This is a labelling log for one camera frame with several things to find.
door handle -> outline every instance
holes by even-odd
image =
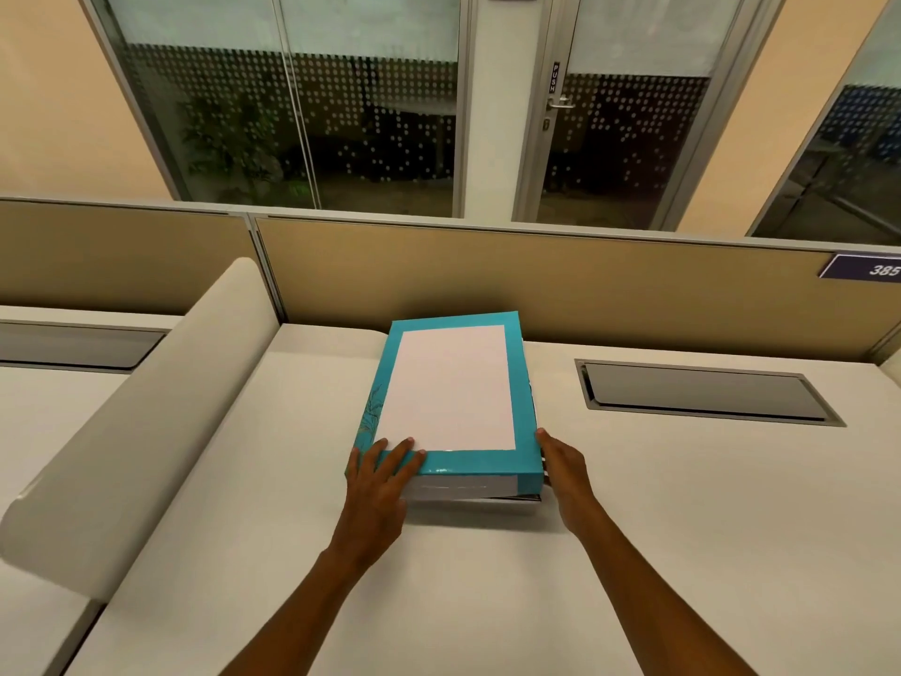
[[[548,111],[550,111],[551,109],[575,109],[576,105],[568,104],[568,101],[569,97],[567,97],[565,94],[560,97],[559,101],[556,104],[554,103],[553,97],[548,97]]]

person's left hand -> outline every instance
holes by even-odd
[[[378,457],[388,446],[387,439],[374,443],[362,460],[359,448],[355,446],[351,451],[347,498],[327,552],[358,575],[371,567],[400,535],[406,517],[406,501],[401,500],[401,492],[425,462],[425,451],[417,451],[410,462],[397,469],[414,443],[412,438],[405,439],[380,465]]]

person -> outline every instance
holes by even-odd
[[[560,517],[580,540],[645,676],[753,674],[749,665],[673,591],[629,543],[595,498],[585,458],[536,432]],[[344,599],[397,540],[406,515],[404,486],[425,460],[406,439],[378,463],[387,442],[347,465],[347,497],[332,541],[284,605],[221,676],[303,676],[313,664]]]

white tabletop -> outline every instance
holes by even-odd
[[[216,674],[327,544],[385,336],[285,325],[69,676]],[[804,373],[847,428],[586,408],[576,358]],[[901,670],[901,389],[869,365],[526,344],[539,423],[761,673]],[[638,674],[552,502],[411,512],[313,673]]]
[[[0,320],[168,328],[180,318],[0,306]],[[0,514],[126,379],[0,366]],[[75,648],[95,612],[87,598],[0,561],[0,674],[62,667],[58,656]]]

desk number plate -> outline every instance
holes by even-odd
[[[901,282],[901,256],[835,254],[823,268],[820,277]]]

